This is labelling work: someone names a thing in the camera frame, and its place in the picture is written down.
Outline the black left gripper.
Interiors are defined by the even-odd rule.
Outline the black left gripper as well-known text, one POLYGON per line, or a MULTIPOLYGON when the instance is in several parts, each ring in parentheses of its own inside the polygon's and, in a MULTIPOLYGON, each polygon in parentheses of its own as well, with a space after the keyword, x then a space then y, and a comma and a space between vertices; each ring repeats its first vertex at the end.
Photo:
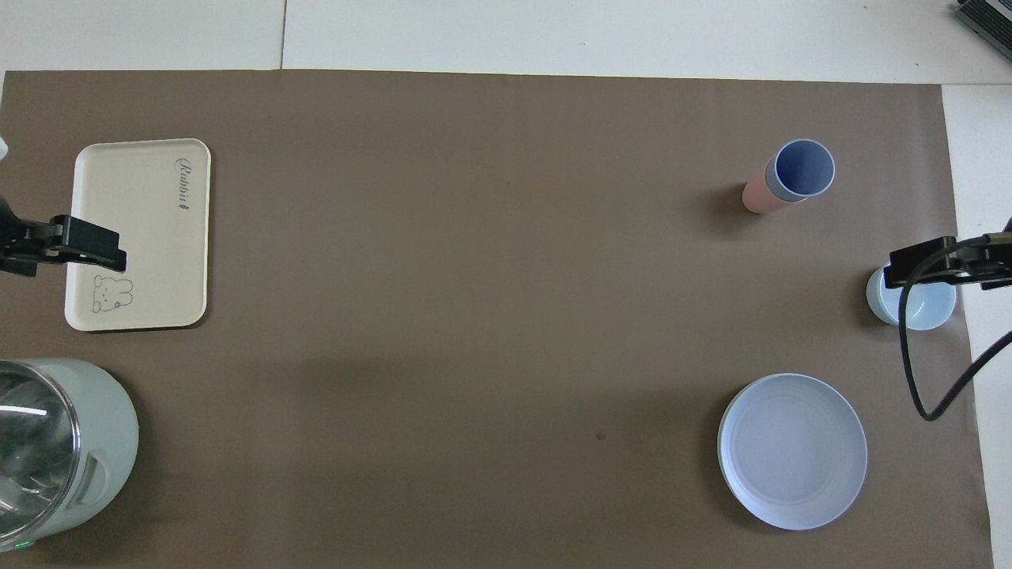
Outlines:
POLYGON ((126 252, 119 248, 119 233, 70 215, 51 217, 47 222, 21 220, 1 198, 1 270, 35 277, 35 262, 15 259, 9 252, 15 245, 16 253, 22 255, 55 255, 66 245, 71 255, 68 262, 115 273, 126 271, 126 252))

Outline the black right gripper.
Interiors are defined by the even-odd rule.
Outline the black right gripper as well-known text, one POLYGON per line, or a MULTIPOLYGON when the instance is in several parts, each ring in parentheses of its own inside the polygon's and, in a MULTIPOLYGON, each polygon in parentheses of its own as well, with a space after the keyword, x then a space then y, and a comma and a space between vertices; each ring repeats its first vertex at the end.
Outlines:
POLYGON ((1000 233, 990 233, 959 242, 958 261, 951 247, 954 236, 933 238, 889 253, 883 284, 889 289, 905 284, 958 284, 961 271, 968 275, 996 273, 985 289, 1011 284, 1011 222, 1000 233))

